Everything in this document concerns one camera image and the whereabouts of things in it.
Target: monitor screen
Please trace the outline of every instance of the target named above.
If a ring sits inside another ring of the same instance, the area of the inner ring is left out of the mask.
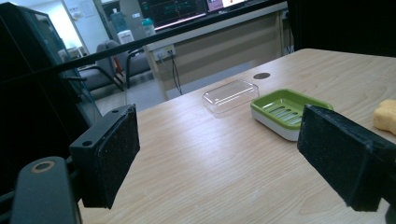
[[[229,9],[231,7],[236,7],[239,4],[246,2],[247,0],[206,0],[207,11],[214,12],[223,9]]]
[[[204,0],[139,0],[139,4],[144,18],[151,18],[155,30],[206,15]]]

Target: yellow object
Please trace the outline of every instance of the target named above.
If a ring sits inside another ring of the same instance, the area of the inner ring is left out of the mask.
[[[396,135],[396,100],[385,100],[374,111],[373,124],[377,129]]]

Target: wall socket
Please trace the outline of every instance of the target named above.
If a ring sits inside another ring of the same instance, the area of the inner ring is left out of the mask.
[[[174,45],[168,45],[160,49],[155,49],[152,51],[154,54],[154,59],[155,61],[159,61],[161,59],[165,59],[173,55],[175,57],[176,51],[175,51],[175,46]]]

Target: table surface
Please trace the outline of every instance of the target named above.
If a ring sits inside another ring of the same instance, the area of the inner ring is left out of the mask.
[[[80,203],[84,223],[386,223],[386,201],[377,212],[347,207],[249,103],[221,115],[204,107],[206,91],[237,79],[261,95],[287,88],[315,97],[396,142],[372,123],[378,104],[396,99],[396,58],[303,49],[140,112],[141,150],[113,208]]]

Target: green and white soap dish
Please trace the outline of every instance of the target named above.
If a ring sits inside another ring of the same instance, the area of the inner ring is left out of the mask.
[[[332,106],[289,89],[278,90],[259,97],[250,104],[253,118],[290,141],[297,141],[305,105]]]

